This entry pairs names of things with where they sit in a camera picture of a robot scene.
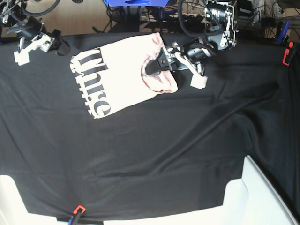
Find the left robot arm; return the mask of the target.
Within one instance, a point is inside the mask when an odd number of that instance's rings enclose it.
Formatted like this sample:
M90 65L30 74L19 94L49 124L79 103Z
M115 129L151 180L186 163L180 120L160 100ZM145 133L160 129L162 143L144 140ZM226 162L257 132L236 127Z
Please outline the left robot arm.
M192 73L190 85L197 89L206 87L203 59L215 56L220 51L236 45L235 7L228 2L204 0L205 29L201 33L190 32L184 24L183 1L178 2L178 20L183 32L192 41L185 44L173 42L163 46L154 59L144 68L146 75L158 76L165 71L189 70Z

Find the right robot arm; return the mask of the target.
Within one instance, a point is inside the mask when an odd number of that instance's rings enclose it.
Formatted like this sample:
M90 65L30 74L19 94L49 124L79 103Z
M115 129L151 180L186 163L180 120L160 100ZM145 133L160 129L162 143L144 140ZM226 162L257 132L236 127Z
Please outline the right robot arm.
M19 66L30 62L30 52L41 50L45 53L54 51L58 56L68 55L70 46L60 30L48 32L40 18L53 11L60 3L56 0L43 12L33 13L26 9L25 0L2 0L0 2L0 27L6 34L16 34L19 38L14 52L15 63Z

